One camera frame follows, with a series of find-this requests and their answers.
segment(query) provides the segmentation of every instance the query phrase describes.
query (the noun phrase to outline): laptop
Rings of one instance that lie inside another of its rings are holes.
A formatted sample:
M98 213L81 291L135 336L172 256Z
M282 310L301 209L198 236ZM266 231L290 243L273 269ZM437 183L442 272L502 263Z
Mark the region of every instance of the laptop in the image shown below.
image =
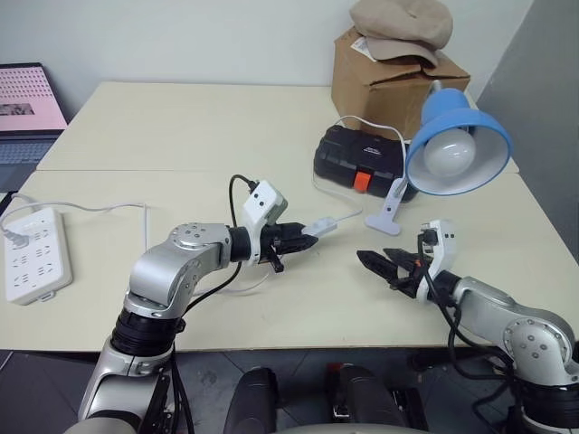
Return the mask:
M0 193L20 189L66 126L41 63L0 65Z

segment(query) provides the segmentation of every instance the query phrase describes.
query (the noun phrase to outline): light bulb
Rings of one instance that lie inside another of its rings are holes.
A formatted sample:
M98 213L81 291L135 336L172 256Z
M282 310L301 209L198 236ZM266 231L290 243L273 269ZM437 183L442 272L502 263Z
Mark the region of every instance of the light bulb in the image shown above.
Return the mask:
M424 164L431 174L442 177L467 170L476 154L474 138L461 129L449 129L431 138L424 148Z

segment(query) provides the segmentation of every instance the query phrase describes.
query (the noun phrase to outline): wall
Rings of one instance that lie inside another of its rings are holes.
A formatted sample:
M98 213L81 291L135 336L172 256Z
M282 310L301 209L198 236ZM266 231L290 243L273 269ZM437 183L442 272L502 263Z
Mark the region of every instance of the wall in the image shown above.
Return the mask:
M579 261L576 0L533 3L478 103L512 135L523 179Z
M101 80L327 85L355 0L0 0L0 63L41 61L68 115ZM532 0L444 0L475 98Z

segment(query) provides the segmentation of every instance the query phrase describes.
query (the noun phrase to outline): blue lamp shade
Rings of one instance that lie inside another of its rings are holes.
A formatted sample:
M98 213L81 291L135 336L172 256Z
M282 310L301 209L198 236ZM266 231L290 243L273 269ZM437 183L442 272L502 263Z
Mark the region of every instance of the blue lamp shade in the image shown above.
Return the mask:
M512 143L492 116L464 94L442 89L422 107L422 126L406 157L408 181L427 194L466 193L490 182L508 163Z

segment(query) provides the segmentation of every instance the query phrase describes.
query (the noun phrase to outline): laptop keyboard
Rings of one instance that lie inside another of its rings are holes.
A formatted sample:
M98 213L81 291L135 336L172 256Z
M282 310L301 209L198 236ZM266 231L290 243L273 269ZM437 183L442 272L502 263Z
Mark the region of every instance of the laptop keyboard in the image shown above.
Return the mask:
M54 140L0 144L0 165L35 165L43 159Z

